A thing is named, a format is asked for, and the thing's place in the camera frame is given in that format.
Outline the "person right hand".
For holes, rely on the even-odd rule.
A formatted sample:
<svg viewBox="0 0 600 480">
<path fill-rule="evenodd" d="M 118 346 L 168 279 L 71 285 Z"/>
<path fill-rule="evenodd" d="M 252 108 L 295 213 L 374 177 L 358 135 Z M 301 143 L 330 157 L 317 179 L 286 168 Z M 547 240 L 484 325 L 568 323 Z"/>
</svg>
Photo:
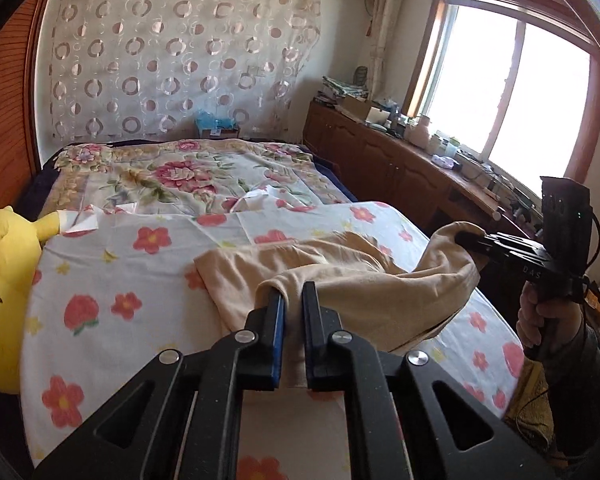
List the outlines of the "person right hand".
<svg viewBox="0 0 600 480">
<path fill-rule="evenodd" d="M 583 323 L 581 307 L 565 299 L 541 299 L 536 287 L 524 284 L 516 332 L 528 354 L 552 356 L 567 349 Z"/>
</svg>

